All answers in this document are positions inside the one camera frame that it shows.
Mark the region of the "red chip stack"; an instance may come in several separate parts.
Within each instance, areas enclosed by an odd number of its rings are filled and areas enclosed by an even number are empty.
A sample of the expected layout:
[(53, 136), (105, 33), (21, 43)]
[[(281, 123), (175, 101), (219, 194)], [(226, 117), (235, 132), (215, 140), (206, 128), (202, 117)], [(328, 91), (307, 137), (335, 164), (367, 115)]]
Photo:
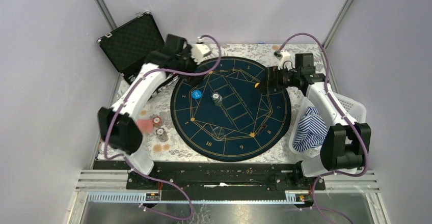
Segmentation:
[(152, 123), (154, 128), (160, 128), (163, 124), (161, 117), (155, 116), (152, 118)]

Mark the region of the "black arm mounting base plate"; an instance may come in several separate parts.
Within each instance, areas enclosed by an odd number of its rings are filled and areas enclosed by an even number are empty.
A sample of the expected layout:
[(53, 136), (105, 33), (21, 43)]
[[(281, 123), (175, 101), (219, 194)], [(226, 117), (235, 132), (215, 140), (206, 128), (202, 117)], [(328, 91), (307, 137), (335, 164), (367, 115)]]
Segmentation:
[(304, 177), (289, 163), (205, 163), (156, 161), (146, 179), (124, 161), (96, 160), (95, 170), (126, 170), (127, 190), (153, 190), (163, 201), (285, 201), (287, 193), (310, 196), (325, 190), (323, 180)]

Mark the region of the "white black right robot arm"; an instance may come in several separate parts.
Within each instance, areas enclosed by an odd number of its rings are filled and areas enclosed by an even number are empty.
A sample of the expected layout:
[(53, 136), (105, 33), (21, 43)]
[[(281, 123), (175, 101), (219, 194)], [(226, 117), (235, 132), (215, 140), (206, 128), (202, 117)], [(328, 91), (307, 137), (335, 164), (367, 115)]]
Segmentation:
[(293, 185), (305, 189), (312, 183), (312, 177), (326, 173), (355, 176), (358, 168), (367, 170), (371, 129), (343, 108), (326, 76), (316, 73), (313, 54), (296, 54), (293, 68), (286, 67), (291, 61), (287, 51), (275, 51), (274, 55), (278, 65), (266, 68), (264, 78), (255, 87), (267, 95), (288, 87), (298, 88), (318, 110), (325, 125), (319, 155), (300, 163), (300, 171), (292, 175)]

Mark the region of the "pink card deck box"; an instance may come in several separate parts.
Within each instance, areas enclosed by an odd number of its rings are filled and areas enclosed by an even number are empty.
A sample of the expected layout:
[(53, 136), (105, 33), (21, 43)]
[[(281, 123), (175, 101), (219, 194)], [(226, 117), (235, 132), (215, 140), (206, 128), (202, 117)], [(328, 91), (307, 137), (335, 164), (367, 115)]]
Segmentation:
[(142, 119), (137, 121), (137, 127), (142, 134), (150, 134), (153, 132), (154, 124), (152, 119)]

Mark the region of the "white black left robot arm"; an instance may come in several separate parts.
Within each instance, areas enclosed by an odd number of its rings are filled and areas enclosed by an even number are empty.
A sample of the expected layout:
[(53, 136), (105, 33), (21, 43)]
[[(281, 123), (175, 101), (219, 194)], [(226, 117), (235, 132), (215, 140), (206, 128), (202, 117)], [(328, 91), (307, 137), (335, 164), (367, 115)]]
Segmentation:
[(113, 148), (132, 164), (135, 172), (140, 172), (138, 181), (146, 189), (157, 185), (158, 176), (152, 171), (154, 162), (142, 144), (144, 135), (137, 125), (140, 112), (172, 73), (196, 73), (198, 65), (211, 53), (211, 47), (202, 39), (189, 44), (186, 39), (169, 34), (162, 47), (145, 57), (137, 78), (126, 92), (109, 108), (101, 107), (97, 113), (104, 146)]

